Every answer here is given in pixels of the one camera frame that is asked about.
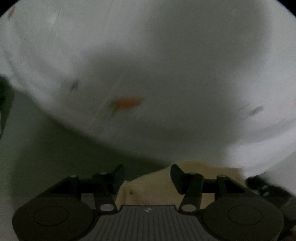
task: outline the white cloth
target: white cloth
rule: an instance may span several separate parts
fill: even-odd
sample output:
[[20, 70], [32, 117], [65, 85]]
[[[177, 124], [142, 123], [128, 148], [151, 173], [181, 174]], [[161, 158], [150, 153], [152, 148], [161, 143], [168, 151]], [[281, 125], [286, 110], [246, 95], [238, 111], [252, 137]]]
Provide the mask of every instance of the white cloth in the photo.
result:
[[105, 144], [254, 175], [296, 150], [295, 39], [275, 0], [21, 0], [0, 73]]

